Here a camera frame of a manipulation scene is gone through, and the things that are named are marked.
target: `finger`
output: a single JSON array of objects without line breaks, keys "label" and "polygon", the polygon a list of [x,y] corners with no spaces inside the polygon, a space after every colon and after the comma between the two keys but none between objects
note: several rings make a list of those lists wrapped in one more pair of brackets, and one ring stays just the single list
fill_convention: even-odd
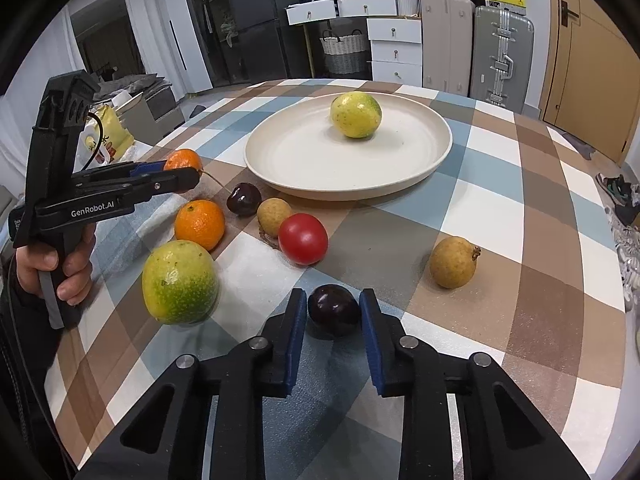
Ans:
[{"label": "finger", "polygon": [[88,242],[82,241],[75,250],[66,257],[62,270],[66,276],[73,276],[76,272],[80,272],[89,262],[91,253],[95,246],[95,236],[92,234]]},{"label": "finger", "polygon": [[20,247],[15,253],[15,273],[22,290],[42,296],[39,270],[53,270],[58,266],[58,254],[40,242]]},{"label": "finger", "polygon": [[76,306],[77,304],[80,304],[84,300],[84,298],[86,298],[89,295],[89,292],[91,291],[92,286],[94,286],[94,284],[91,280],[89,280],[88,283],[84,286],[84,288],[80,292],[80,294],[76,294],[70,300],[66,300],[66,302],[71,306]]},{"label": "finger", "polygon": [[82,230],[82,240],[89,243],[91,239],[94,237],[94,234],[95,234],[95,223],[87,224],[84,226],[84,229]]},{"label": "finger", "polygon": [[91,262],[88,262],[84,269],[62,282],[56,291],[60,300],[68,301],[80,294],[91,280],[92,270],[94,270],[94,267]]}]

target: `dark gray refrigerator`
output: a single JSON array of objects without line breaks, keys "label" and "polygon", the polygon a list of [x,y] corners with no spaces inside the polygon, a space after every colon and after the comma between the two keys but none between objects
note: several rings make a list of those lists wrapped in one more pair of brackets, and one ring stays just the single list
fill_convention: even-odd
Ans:
[{"label": "dark gray refrigerator", "polygon": [[302,28],[287,21],[286,8],[298,1],[229,0],[252,83],[310,77]]}]

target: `orange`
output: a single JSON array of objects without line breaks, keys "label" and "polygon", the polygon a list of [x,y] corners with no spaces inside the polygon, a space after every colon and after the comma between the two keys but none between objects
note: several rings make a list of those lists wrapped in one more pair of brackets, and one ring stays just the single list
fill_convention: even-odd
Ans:
[{"label": "orange", "polygon": [[225,233],[225,215],[214,202],[194,200],[178,211],[174,232],[178,240],[196,242],[210,251]]},{"label": "orange", "polygon": [[195,168],[202,171],[202,161],[200,155],[193,150],[176,150],[167,158],[164,169],[175,170],[176,168]]}]

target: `checkered tablecloth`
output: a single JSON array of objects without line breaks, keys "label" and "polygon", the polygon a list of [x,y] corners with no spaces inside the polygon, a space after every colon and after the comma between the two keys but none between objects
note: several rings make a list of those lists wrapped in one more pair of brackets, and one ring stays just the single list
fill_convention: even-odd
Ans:
[{"label": "checkered tablecloth", "polygon": [[[182,204],[201,197],[224,205],[226,190],[203,177],[185,195],[158,196],[134,214],[100,223],[90,307],[63,337],[46,381],[58,431],[77,463],[178,355],[225,354],[284,309],[293,287],[310,293],[340,283],[356,297],[373,287],[383,310],[440,352],[491,354],[587,472],[596,470],[622,382],[622,285],[594,181],[556,131],[429,89],[285,80],[222,99],[146,158],[192,148],[227,187],[253,182],[264,198],[276,196],[244,166],[249,132],[295,102],[354,88],[429,105],[446,118],[454,144],[429,178],[391,196],[349,203],[286,196],[295,211],[317,216],[329,233],[329,251],[317,265],[291,265],[260,241],[255,219],[227,211],[225,236],[213,252],[223,284],[220,304],[199,325],[162,326],[143,302],[145,260],[172,238]],[[482,247],[473,280],[454,291],[434,286],[425,269],[431,249],[447,235]],[[450,413],[455,427],[452,399]],[[395,479],[401,428],[402,401],[376,395],[361,333],[333,342],[307,335],[292,395],[264,401],[267,478]],[[456,463],[461,457],[454,430]]]}]

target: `red tomato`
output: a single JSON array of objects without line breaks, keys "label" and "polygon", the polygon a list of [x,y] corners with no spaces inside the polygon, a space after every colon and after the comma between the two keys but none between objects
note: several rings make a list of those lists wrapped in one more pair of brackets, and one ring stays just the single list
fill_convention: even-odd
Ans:
[{"label": "red tomato", "polygon": [[278,241],[285,256],[300,265],[319,262],[329,247],[324,226],[315,216],[306,213],[287,218],[278,230]]}]

